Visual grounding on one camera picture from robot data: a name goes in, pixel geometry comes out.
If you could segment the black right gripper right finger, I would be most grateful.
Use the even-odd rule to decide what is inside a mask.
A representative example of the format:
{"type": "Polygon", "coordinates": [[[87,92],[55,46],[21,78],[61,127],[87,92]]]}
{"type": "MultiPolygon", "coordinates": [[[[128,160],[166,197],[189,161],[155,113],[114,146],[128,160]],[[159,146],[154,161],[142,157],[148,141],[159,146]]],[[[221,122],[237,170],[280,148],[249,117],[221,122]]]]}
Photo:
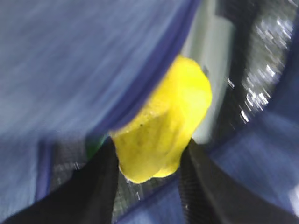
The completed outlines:
{"type": "Polygon", "coordinates": [[[220,170],[193,140],[179,168],[187,224],[297,224],[299,219],[250,193],[220,170]]]}

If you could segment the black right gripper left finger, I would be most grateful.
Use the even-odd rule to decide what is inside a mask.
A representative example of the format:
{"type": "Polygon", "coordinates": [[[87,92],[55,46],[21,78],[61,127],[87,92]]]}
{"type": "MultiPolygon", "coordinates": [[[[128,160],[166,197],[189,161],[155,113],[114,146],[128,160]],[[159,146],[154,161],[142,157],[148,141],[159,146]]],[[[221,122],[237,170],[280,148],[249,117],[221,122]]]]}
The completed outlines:
{"type": "Polygon", "coordinates": [[[72,178],[6,224],[109,224],[118,185],[118,159],[110,137],[72,178]]]}

